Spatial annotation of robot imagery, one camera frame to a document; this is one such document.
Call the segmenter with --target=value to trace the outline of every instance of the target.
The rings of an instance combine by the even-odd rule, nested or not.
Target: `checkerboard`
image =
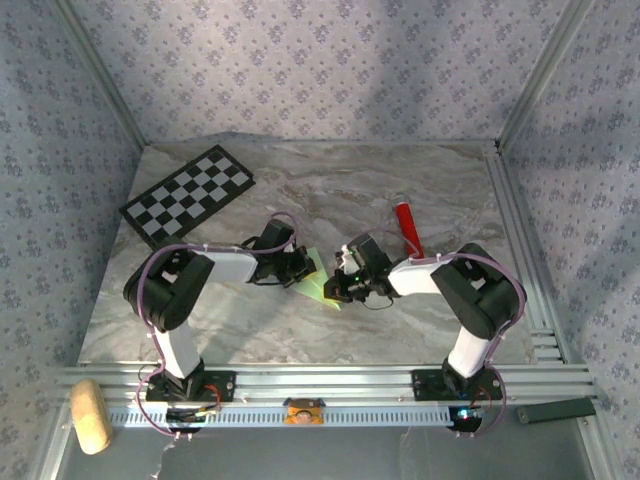
[[[220,145],[120,208],[152,248],[182,237],[254,185],[253,174]]]

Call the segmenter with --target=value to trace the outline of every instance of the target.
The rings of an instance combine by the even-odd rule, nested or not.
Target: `gray marble surface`
[[[130,198],[195,158],[211,144],[147,147]],[[380,146],[330,143],[223,144],[255,174],[256,185],[185,239],[238,243],[260,234],[270,213],[286,210],[302,220],[300,243],[317,247],[328,272],[333,252],[375,226],[397,229],[389,199],[410,195],[426,253],[446,253],[475,241],[513,267],[481,151],[435,144]],[[377,240],[397,258],[401,241]],[[122,288],[149,255],[123,221],[93,312],[81,362],[151,360],[157,356]],[[292,290],[249,284],[212,284],[189,319],[208,363],[440,363],[459,323],[440,296],[414,295],[392,308],[360,304],[338,311]],[[526,322],[516,325],[498,363],[530,363]]]

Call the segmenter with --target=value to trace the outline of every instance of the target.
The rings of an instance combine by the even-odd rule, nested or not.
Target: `green sponge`
[[[315,263],[316,271],[307,276],[307,278],[305,278],[303,281],[294,283],[291,288],[298,293],[317,300],[318,302],[324,303],[325,305],[333,307],[336,310],[340,310],[340,304],[338,302],[336,302],[335,300],[328,300],[324,298],[324,284],[327,282],[327,280],[329,280],[329,276],[327,275],[327,272],[322,265],[322,260],[320,260],[318,249],[307,249],[307,255],[309,255],[309,257],[313,260],[313,263]]]

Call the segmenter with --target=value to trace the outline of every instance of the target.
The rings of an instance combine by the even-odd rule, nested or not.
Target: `floral wallpaper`
[[[495,138],[566,2],[71,3],[153,143]]]
[[[640,478],[640,6],[597,0],[509,153],[559,316]]]
[[[0,2],[0,478],[75,364],[138,155],[47,2]]]

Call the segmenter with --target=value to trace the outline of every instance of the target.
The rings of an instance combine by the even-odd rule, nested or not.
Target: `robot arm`
[[[476,244],[458,254],[493,260]],[[462,324],[455,346],[443,363],[445,383],[460,393],[482,374],[491,344],[519,308],[511,282],[478,261],[453,258],[421,263],[411,258],[392,263],[375,241],[364,234],[336,254],[339,268],[325,284],[325,297],[343,302],[365,301],[371,292],[401,297],[441,294]]]
[[[295,242],[284,250],[252,254],[283,245],[293,234],[286,223],[272,219],[259,237],[242,244],[240,251],[174,250],[161,255],[144,283],[143,312],[153,324],[158,346],[165,358],[164,376],[175,393],[193,399],[202,389],[204,363],[193,342],[187,319],[205,284],[241,282],[264,284],[275,277],[285,288],[316,271],[304,246]],[[169,237],[158,249],[183,244]],[[147,259],[127,281],[123,295],[138,313],[137,292]]]

